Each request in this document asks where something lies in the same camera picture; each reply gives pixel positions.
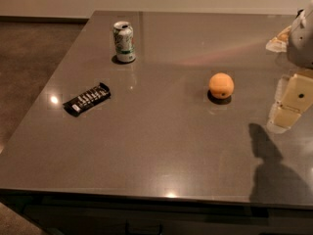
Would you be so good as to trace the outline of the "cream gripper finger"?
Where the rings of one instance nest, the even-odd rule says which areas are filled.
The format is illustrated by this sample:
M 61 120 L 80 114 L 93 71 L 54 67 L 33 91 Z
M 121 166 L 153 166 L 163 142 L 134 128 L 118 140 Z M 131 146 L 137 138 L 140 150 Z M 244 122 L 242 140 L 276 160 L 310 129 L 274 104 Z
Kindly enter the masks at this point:
M 282 134 L 290 130 L 300 117 L 300 113 L 284 109 L 275 103 L 270 110 L 266 127 L 270 132 Z
M 287 86 L 289 84 L 289 81 L 290 81 L 290 77 L 288 75 L 283 75 L 279 81 L 278 81 L 278 84 L 277 84 L 277 88 L 276 88 L 276 92 L 275 92 L 275 100 L 277 102 L 281 102 L 284 95 L 285 95 L 285 92 L 287 90 Z

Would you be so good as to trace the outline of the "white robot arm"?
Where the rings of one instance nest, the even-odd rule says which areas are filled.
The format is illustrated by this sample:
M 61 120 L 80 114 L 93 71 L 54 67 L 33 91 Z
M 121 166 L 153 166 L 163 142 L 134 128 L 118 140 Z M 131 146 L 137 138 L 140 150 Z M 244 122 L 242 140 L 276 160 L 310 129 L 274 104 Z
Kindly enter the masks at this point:
M 293 75 L 280 78 L 267 122 L 269 131 L 284 133 L 313 105 L 313 1 L 268 41 L 266 49 L 286 53 L 288 61 L 298 68 Z

